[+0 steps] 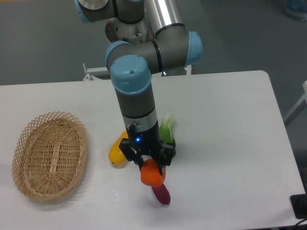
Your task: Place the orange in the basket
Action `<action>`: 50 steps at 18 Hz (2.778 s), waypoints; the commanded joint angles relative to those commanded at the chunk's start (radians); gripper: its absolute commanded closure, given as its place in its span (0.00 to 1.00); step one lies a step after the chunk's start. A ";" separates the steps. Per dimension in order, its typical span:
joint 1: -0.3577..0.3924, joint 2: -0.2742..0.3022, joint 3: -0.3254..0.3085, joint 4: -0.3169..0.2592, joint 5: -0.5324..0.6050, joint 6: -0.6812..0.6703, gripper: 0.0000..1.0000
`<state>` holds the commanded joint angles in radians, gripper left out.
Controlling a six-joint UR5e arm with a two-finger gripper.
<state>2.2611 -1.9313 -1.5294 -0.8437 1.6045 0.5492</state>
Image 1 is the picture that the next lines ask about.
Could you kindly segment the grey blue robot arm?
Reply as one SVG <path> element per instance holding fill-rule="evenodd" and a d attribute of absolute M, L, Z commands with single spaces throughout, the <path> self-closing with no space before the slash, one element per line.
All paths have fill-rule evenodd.
<path fill-rule="evenodd" d="M 143 157 L 150 156 L 163 174 L 175 145 L 160 138 L 151 78 L 199 63 L 201 37 L 186 30 L 174 0 L 77 0 L 75 6 L 85 22 L 119 21 L 117 39 L 105 53 L 128 133 L 119 148 L 139 167 L 144 165 Z"/>

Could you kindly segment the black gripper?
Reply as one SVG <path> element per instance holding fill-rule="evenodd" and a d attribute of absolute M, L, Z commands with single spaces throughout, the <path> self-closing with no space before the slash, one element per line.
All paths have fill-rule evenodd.
<path fill-rule="evenodd" d="M 127 134 L 128 138 L 123 138 L 119 144 L 126 159 L 137 164 L 141 171 L 143 156 L 150 156 L 156 161 L 160 175 L 164 175 L 166 166 L 171 164 L 176 155 L 176 145 L 162 143 L 158 124 L 143 132 L 129 128 Z"/>

